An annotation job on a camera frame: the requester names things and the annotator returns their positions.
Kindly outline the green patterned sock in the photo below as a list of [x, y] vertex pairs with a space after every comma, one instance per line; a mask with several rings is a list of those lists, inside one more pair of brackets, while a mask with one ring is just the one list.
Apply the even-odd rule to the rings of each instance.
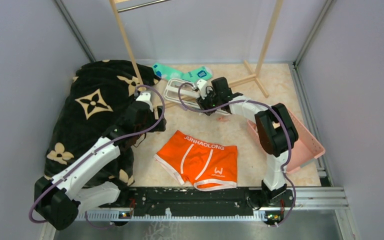
[[198, 80], [208, 81], [213, 77], [212, 71], [206, 66], [201, 66], [188, 72], [182, 72], [158, 62], [154, 63], [151, 67], [155, 75], [167, 81], [171, 79], [180, 79], [186, 82], [196, 83]]

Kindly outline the white plastic clip hanger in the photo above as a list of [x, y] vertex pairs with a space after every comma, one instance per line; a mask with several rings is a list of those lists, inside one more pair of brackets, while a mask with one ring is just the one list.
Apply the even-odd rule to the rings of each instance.
[[[241, 93], [232, 93], [232, 89], [229, 87], [229, 84], [226, 78], [221, 77], [216, 79], [215, 83], [212, 84], [210, 81], [207, 81], [208, 87], [206, 88], [206, 93], [210, 91], [214, 92], [225, 92], [224, 103], [232, 101], [235, 97], [241, 95]], [[203, 114], [203, 110], [200, 109], [197, 104], [197, 98], [200, 97], [196, 83], [187, 82], [181, 79], [173, 78], [168, 81], [165, 90], [163, 92], [164, 99], [167, 101], [180, 104], [185, 110], [192, 108], [198, 110], [198, 113]]]

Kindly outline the orange underwear white trim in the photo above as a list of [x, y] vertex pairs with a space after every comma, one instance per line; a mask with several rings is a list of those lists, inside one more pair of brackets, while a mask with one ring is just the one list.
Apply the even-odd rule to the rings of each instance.
[[181, 185], [211, 192], [238, 186], [238, 148], [206, 142], [176, 131], [154, 159]]

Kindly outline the black floral blanket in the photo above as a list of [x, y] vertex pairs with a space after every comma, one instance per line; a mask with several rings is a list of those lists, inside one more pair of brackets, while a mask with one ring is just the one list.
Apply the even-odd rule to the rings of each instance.
[[96, 61], [76, 71], [46, 151], [45, 178], [75, 163], [109, 127], [122, 122], [136, 86], [161, 80], [151, 67], [137, 67], [141, 78], [128, 60]]

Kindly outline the salmon pink clothes peg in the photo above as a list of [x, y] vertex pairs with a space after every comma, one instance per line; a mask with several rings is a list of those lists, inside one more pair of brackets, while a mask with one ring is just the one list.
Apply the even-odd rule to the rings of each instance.
[[218, 117], [216, 120], [219, 122], [227, 122], [229, 119], [226, 118], [225, 116], [221, 116], [221, 117]]

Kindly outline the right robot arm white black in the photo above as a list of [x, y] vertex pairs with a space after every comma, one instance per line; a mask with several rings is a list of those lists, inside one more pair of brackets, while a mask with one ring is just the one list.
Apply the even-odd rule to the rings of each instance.
[[287, 191], [286, 167], [299, 138], [286, 106], [282, 103], [269, 106], [240, 92], [234, 93], [225, 77], [217, 78], [211, 84], [200, 79], [193, 89], [199, 93], [196, 102], [205, 114], [222, 110], [242, 116], [255, 124], [258, 141], [267, 154], [261, 199], [267, 206], [275, 206]]

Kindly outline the pink perforated plastic basket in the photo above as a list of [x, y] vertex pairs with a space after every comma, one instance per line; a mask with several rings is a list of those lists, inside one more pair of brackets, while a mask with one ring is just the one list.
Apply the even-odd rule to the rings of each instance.
[[284, 170], [293, 173], [301, 165], [325, 153], [322, 144], [281, 103], [271, 109], [247, 104], [244, 116], [250, 135], [265, 152], [266, 176], [279, 173], [285, 162], [288, 164]]

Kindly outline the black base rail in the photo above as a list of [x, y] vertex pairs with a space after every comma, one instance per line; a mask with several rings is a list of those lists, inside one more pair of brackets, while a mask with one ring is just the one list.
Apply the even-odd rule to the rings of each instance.
[[288, 189], [270, 200], [260, 187], [199, 191], [191, 187], [132, 187], [124, 200], [107, 203], [119, 209], [118, 220], [132, 221], [257, 221], [280, 223], [293, 206]]

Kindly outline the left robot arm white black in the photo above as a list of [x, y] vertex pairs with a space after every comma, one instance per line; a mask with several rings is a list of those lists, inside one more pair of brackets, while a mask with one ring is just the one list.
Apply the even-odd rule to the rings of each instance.
[[164, 104], [152, 109], [142, 100], [129, 105], [119, 120], [77, 161], [51, 179], [41, 177], [36, 181], [29, 220], [39, 224], [40, 220], [33, 218], [33, 212], [37, 212], [43, 217], [42, 223], [48, 222], [57, 230], [64, 230], [79, 214], [96, 207], [110, 203], [126, 206], [130, 193], [113, 182], [106, 181], [91, 188], [84, 188], [84, 185], [122, 151], [133, 146], [141, 135], [165, 131], [165, 110]]

